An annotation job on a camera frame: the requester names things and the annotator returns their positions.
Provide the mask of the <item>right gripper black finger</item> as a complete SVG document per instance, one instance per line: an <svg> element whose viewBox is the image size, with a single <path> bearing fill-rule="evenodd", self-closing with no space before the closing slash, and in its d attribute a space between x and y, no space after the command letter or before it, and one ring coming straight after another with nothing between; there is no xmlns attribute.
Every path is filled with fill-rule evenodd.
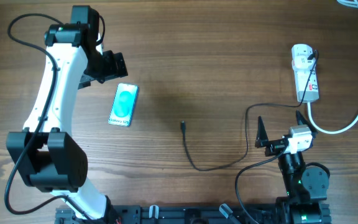
<svg viewBox="0 0 358 224"><path fill-rule="evenodd" d="M311 135L315 138L318 133L317 129L301 114L299 110L296 110L295 114L298 125L307 125L311 131Z"/></svg>
<svg viewBox="0 0 358 224"><path fill-rule="evenodd" d="M257 129L256 140L255 140L255 147L257 148L266 147L269 143L269 138L267 136L267 132L265 130L264 122L261 116L258 117L257 124L258 124L258 129Z"/></svg>

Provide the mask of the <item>smartphone with teal screen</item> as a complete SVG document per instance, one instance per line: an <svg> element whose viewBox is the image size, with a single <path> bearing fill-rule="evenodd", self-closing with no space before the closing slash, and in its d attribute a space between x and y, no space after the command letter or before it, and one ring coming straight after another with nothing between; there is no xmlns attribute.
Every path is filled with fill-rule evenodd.
<svg viewBox="0 0 358 224"><path fill-rule="evenodd" d="M139 87L128 83L119 83L114 96L108 123L129 127L137 100Z"/></svg>

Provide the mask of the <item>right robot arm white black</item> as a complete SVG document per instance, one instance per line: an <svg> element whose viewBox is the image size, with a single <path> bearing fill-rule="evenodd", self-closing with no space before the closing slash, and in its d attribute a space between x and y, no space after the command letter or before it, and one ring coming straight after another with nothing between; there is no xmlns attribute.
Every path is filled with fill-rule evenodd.
<svg viewBox="0 0 358 224"><path fill-rule="evenodd" d="M313 147L318 131L304 116L296 112L297 125L280 139L270 140L262 118L258 117L255 147L265 149L265 155L275 156L287 191L276 199L277 223L331 223L328 195L329 169L318 163L306 163L302 153Z"/></svg>

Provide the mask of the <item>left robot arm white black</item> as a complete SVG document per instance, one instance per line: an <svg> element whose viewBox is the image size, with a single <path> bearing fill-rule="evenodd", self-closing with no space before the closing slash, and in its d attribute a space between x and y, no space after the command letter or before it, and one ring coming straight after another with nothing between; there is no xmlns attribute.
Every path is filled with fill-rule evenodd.
<svg viewBox="0 0 358 224"><path fill-rule="evenodd" d="M78 90L127 75L122 53L103 50L104 31L103 18L90 6L74 6L68 23L54 20L40 48L47 59L35 105L22 130L6 139L12 174L62 199L83 223L122 221L89 180L86 153L71 136Z"/></svg>

